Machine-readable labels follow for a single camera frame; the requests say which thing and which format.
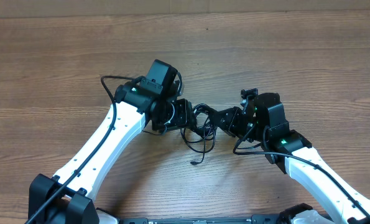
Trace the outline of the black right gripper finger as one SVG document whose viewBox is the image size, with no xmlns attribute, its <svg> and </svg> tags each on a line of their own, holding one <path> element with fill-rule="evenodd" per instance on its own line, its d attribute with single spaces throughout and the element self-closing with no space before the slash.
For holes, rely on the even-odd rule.
<svg viewBox="0 0 370 224">
<path fill-rule="evenodd" d="M 228 136 L 236 137 L 236 135 L 232 132 L 232 124 L 229 123 L 218 123 L 217 127 L 219 127 L 222 131 L 224 131 Z"/>
<path fill-rule="evenodd" d="M 231 124 L 240 114 L 239 107 L 234 106 L 221 111 L 213 111 L 211 113 L 211 122 L 213 124 Z"/>
</svg>

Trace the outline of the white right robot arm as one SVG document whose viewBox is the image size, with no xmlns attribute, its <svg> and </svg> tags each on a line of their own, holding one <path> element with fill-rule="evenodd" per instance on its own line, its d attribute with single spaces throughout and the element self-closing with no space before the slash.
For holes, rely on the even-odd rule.
<svg viewBox="0 0 370 224">
<path fill-rule="evenodd" d="M 258 94 L 243 90 L 240 107 L 214 111 L 211 122 L 239 142 L 257 142 L 236 155 L 263 155 L 302 185 L 328 213 L 334 223 L 370 223 L 370 199 L 344 181 L 319 155 L 312 143 L 285 118 L 277 93 Z"/>
</svg>

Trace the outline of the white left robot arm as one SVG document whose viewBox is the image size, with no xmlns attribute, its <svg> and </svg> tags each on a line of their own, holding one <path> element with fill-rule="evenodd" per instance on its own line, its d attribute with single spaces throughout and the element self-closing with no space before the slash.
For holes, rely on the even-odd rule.
<svg viewBox="0 0 370 224">
<path fill-rule="evenodd" d="M 28 223 L 119 223 L 95 200 L 126 146 L 147 126 L 163 135 L 192 122 L 180 98 L 183 81 L 173 66 L 154 60 L 147 75 L 127 77 L 109 92 L 110 109 L 85 145 L 53 176 L 39 174 L 29 187 Z"/>
</svg>

